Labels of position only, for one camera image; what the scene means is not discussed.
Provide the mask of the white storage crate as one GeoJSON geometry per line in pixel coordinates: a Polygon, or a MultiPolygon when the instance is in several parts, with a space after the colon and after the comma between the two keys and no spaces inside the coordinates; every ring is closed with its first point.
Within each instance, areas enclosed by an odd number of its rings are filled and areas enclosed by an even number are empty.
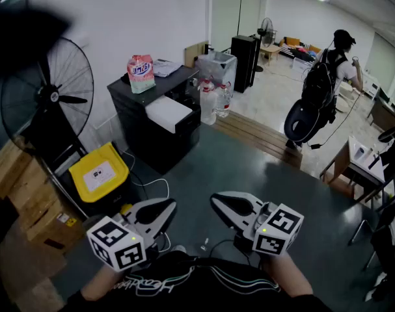
{"type": "Polygon", "coordinates": [[[304,71],[311,69],[312,66],[313,66],[313,63],[311,63],[311,62],[301,60],[297,57],[293,58],[292,69],[299,72],[299,73],[303,73],[304,71]]]}

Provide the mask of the checked grey cloth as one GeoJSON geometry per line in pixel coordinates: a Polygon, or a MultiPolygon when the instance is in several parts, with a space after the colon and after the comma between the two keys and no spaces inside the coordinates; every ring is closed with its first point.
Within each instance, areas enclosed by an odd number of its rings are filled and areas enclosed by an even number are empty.
{"type": "Polygon", "coordinates": [[[156,59],[153,63],[154,75],[158,77],[168,77],[177,71],[182,64],[167,60],[156,59]]]}

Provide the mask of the black cabinet table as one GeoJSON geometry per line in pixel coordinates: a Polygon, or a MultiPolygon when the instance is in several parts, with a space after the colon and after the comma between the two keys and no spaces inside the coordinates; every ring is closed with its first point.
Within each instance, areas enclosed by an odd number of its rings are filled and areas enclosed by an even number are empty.
{"type": "Polygon", "coordinates": [[[156,85],[141,94],[131,91],[127,74],[107,87],[129,148],[160,174],[167,173],[197,144],[200,126],[173,135],[149,120],[145,107],[161,96],[167,96],[193,110],[199,107],[201,115],[199,77],[198,69],[181,66],[168,77],[156,77],[156,85]]]}

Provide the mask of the pink detergent pouch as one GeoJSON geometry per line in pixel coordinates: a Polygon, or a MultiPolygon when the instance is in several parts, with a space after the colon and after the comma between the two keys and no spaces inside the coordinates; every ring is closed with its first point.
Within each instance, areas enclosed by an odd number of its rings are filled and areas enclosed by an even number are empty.
{"type": "Polygon", "coordinates": [[[127,71],[134,94],[143,93],[156,85],[150,55],[133,55],[127,64],[127,71]]]}

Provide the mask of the person's black printed shirt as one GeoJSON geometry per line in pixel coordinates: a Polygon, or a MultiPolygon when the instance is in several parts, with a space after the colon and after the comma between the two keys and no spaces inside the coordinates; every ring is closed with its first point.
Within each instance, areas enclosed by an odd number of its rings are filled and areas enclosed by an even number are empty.
{"type": "Polygon", "coordinates": [[[132,271],[99,302],[80,290],[59,312],[332,312],[318,297],[292,298],[260,266],[168,252],[132,271]]]}

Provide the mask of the white pull-out tray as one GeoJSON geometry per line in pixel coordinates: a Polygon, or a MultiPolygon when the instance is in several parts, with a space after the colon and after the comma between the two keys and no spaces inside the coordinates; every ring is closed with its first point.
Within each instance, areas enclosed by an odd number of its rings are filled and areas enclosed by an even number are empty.
{"type": "Polygon", "coordinates": [[[161,96],[145,107],[149,120],[173,135],[192,131],[200,125],[200,111],[193,110],[167,96],[161,96]]]}

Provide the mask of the wooden slatted ramp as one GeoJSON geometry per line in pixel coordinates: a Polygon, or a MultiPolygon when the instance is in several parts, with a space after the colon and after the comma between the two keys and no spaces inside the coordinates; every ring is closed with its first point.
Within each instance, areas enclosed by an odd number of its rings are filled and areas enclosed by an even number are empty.
{"type": "Polygon", "coordinates": [[[266,125],[230,111],[225,118],[217,117],[212,127],[264,153],[270,154],[294,168],[301,169],[302,153],[296,149],[289,148],[286,145],[288,141],[286,136],[266,125]]]}

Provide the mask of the small wooden table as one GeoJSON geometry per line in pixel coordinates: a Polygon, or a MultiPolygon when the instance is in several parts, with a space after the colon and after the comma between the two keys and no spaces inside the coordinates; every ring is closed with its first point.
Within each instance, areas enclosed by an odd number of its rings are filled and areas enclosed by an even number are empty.
{"type": "Polygon", "coordinates": [[[267,57],[267,63],[270,65],[272,57],[278,59],[278,55],[280,53],[280,47],[276,45],[261,45],[260,52],[263,53],[267,57]]]}

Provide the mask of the black oval seat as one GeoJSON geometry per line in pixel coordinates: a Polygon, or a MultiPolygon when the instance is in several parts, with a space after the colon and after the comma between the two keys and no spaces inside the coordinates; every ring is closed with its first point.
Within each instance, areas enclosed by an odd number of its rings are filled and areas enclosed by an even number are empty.
{"type": "Polygon", "coordinates": [[[296,144],[305,143],[326,123],[326,107],[318,109],[310,102],[299,99],[291,107],[285,119],[284,134],[296,144]]]}

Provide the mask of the large black floor fan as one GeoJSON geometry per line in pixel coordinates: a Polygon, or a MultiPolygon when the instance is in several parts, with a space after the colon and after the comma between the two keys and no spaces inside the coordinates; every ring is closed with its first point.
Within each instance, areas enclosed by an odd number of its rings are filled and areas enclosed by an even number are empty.
{"type": "Polygon", "coordinates": [[[73,154],[86,154],[79,135],[93,99],[94,78],[86,54],[61,37],[34,64],[4,78],[3,127],[17,147],[56,171],[73,154]]]}

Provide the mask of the black bin with yellow lid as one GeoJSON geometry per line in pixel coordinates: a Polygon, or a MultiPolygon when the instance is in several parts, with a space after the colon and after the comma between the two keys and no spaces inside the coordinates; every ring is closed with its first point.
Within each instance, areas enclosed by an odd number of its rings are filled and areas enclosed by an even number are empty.
{"type": "Polygon", "coordinates": [[[68,171],[77,192],[75,201],[87,216],[112,216],[124,204],[140,201],[128,165],[110,142],[86,154],[68,171]]]}

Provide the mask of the leaning wooden board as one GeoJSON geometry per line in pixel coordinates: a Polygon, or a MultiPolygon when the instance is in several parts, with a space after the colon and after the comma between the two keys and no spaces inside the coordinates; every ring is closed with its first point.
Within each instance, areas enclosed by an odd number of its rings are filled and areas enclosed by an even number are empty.
{"type": "Polygon", "coordinates": [[[205,47],[208,45],[208,41],[200,42],[191,45],[184,49],[184,66],[193,68],[195,65],[195,59],[199,55],[203,55],[205,52],[205,47]]]}

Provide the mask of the wooden table with white top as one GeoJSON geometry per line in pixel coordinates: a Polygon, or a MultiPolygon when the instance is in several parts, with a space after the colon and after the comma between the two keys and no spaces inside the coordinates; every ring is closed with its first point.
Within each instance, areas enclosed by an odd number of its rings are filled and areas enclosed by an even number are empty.
{"type": "Polygon", "coordinates": [[[331,187],[342,188],[351,198],[354,197],[355,186],[362,187],[363,192],[355,201],[364,203],[385,183],[379,155],[354,136],[348,137],[340,151],[323,169],[320,179],[331,187]]]}

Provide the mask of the person's left forearm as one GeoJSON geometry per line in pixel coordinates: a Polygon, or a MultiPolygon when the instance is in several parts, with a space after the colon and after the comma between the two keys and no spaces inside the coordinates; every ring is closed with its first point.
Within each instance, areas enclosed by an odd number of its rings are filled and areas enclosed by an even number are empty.
{"type": "Polygon", "coordinates": [[[101,267],[94,277],[80,290],[84,301],[99,302],[103,300],[114,288],[121,283],[126,276],[131,274],[132,269],[116,272],[107,264],[101,267]]]}

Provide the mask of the orange sofa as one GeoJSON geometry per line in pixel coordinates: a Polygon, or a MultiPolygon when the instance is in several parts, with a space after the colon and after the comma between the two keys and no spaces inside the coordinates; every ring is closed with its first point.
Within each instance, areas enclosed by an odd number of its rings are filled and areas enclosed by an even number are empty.
{"type": "Polygon", "coordinates": [[[284,37],[280,43],[280,54],[303,60],[305,62],[313,62],[316,55],[321,51],[320,48],[310,44],[304,44],[298,38],[284,37]]]}

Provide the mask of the black pedestal fan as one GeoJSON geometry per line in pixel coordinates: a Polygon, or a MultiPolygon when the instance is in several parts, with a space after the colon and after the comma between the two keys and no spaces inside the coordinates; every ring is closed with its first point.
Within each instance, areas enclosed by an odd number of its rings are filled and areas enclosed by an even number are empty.
{"type": "Polygon", "coordinates": [[[263,44],[265,46],[275,45],[276,30],[273,28],[273,23],[269,18],[264,18],[261,25],[257,29],[256,33],[256,58],[255,62],[258,62],[260,54],[266,57],[260,52],[260,46],[263,44]]]}

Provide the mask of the large clear water bottle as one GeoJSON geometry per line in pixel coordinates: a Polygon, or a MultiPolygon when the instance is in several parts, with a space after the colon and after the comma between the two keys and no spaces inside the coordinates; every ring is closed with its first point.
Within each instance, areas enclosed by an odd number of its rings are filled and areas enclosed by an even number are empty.
{"type": "Polygon", "coordinates": [[[216,93],[216,104],[215,111],[218,117],[225,118],[228,116],[230,102],[232,98],[232,87],[231,83],[221,84],[215,89],[216,93]]]}
{"type": "Polygon", "coordinates": [[[201,122],[213,125],[216,121],[216,93],[214,84],[209,79],[204,79],[200,83],[200,108],[201,122]]]}

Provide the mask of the person's right forearm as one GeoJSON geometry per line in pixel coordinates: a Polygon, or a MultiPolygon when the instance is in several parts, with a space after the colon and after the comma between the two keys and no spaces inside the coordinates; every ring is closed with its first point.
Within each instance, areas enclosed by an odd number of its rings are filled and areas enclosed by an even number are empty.
{"type": "Polygon", "coordinates": [[[311,284],[287,252],[262,257],[261,267],[292,298],[313,295],[311,284]]]}

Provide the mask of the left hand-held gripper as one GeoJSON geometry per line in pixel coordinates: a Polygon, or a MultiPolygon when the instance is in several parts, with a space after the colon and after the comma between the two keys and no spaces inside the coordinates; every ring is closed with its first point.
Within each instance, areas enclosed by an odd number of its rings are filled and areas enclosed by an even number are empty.
{"type": "Polygon", "coordinates": [[[128,211],[127,218],[103,217],[87,231],[94,255],[116,272],[122,272],[147,260],[146,249],[164,233],[176,214],[172,198],[140,201],[128,211]]]}

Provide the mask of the black rounded device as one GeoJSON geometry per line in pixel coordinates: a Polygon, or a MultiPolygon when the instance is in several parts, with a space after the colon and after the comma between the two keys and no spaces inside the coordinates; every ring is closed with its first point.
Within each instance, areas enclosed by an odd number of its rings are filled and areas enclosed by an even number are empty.
{"type": "Polygon", "coordinates": [[[382,143],[389,143],[394,138],[395,138],[395,126],[381,133],[378,136],[378,141],[382,143]]]}

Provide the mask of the tall black cabinet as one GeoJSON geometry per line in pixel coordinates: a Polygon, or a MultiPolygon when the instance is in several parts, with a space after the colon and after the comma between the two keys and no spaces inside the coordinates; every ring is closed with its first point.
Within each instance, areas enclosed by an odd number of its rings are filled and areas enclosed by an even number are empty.
{"type": "Polygon", "coordinates": [[[232,38],[231,54],[237,58],[234,90],[239,93],[253,85],[255,69],[259,55],[259,37],[257,35],[237,35],[232,38]]]}

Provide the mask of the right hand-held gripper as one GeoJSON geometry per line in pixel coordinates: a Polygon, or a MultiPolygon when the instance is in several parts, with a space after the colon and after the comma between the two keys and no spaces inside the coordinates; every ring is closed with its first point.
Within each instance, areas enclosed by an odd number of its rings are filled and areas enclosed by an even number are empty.
{"type": "Polygon", "coordinates": [[[222,191],[210,197],[212,209],[238,232],[236,246],[246,254],[281,256],[297,237],[304,216],[283,203],[264,203],[247,192],[222,191]],[[260,207],[255,216],[252,207],[260,207]]]}

